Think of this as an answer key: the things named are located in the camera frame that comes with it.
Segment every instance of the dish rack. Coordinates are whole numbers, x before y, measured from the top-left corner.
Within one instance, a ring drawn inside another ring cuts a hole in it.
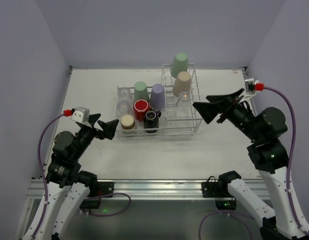
[[[198,111],[193,107],[194,102],[200,102],[200,93],[198,87],[198,80],[196,75],[196,67],[190,63],[188,65],[188,73],[191,76],[191,88],[190,88],[190,106],[187,109],[179,109],[176,107],[177,98],[173,94],[173,86],[175,78],[171,76],[171,64],[162,65],[161,84],[164,86],[164,98],[165,109],[161,111],[161,117],[159,118],[159,128],[144,128],[142,121],[135,120],[136,129],[125,130],[122,129],[120,123],[116,129],[116,134],[121,137],[143,137],[143,136],[174,136],[174,135],[193,135],[198,131],[198,128],[202,122],[202,118]],[[134,98],[134,87],[127,87],[130,89],[132,99]],[[118,105],[118,90],[115,104],[115,118],[119,116]],[[152,86],[147,87],[149,97],[151,97]],[[154,133],[148,133],[146,131],[157,130]]]

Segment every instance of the red can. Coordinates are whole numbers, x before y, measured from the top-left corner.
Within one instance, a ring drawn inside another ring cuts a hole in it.
[[[138,121],[144,119],[145,114],[150,110],[150,105],[146,100],[140,99],[133,104],[134,117]]]

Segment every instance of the gray wall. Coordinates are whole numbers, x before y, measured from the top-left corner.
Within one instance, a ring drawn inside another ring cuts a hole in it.
[[[296,114],[296,145],[292,177],[305,216],[309,219],[309,0],[287,0],[248,68],[250,77],[282,91]],[[259,111],[269,106],[284,111],[290,131],[281,138],[291,142],[291,117],[285,102],[272,92],[256,96]]]
[[[197,67],[248,66],[284,0],[36,0],[80,68],[158,68],[178,52]]]
[[[31,177],[38,175],[38,139],[61,110],[68,74],[36,2],[0,0],[1,240],[15,234]]]

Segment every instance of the black bracket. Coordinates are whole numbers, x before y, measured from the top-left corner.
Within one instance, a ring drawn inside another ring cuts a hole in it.
[[[229,193],[222,191],[218,180],[202,182],[201,191],[204,198],[233,198]]]
[[[97,182],[97,195],[89,195],[89,197],[103,196],[114,193],[115,183],[112,181],[98,181]],[[92,199],[92,200],[84,200],[80,209],[98,209],[101,204],[100,199]]]

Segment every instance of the mug handle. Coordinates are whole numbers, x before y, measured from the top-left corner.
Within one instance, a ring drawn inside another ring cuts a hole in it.
[[[157,114],[158,118],[161,117],[161,111],[156,111],[155,113]]]

